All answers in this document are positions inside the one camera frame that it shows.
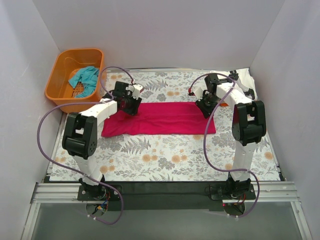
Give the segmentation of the magenta t shirt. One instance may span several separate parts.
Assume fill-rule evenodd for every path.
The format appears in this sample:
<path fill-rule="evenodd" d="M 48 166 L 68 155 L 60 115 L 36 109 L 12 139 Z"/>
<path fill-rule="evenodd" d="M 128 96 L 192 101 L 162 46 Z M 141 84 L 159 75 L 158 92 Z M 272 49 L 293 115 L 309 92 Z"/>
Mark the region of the magenta t shirt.
<path fill-rule="evenodd" d="M 134 116 L 119 111 L 106 119 L 101 136 L 201 135 L 207 122 L 193 102 L 148 102 Z"/>

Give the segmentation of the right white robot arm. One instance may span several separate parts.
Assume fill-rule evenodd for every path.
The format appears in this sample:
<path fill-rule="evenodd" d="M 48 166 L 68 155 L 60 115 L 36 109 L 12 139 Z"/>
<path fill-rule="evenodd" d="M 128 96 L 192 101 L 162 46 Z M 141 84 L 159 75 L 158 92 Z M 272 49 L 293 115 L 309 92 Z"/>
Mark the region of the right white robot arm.
<path fill-rule="evenodd" d="M 235 139 L 235 155 L 232 168 L 227 170 L 227 180 L 209 186 L 213 200 L 245 198 L 255 199 L 251 184 L 251 165 L 254 151 L 266 135 L 265 105 L 256 100 L 255 91 L 245 86 L 234 70 L 203 74 L 206 88 L 188 88 L 188 94 L 196 97 L 196 106 L 209 123 L 213 121 L 218 106 L 226 103 L 233 111 L 231 132 Z"/>

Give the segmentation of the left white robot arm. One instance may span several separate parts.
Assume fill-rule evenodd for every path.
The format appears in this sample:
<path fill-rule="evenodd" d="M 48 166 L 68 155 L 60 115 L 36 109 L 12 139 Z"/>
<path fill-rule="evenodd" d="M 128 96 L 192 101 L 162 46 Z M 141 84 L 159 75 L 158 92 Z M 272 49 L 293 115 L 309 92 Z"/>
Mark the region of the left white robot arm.
<path fill-rule="evenodd" d="M 82 177 L 83 190 L 95 200 L 106 196 L 106 187 L 94 153 L 98 144 L 98 126 L 119 111 L 135 116 L 141 104 L 144 87 L 137 83 L 117 81 L 114 89 L 107 92 L 99 103 L 79 113 L 69 113 L 62 138 L 62 148 L 73 157 Z"/>

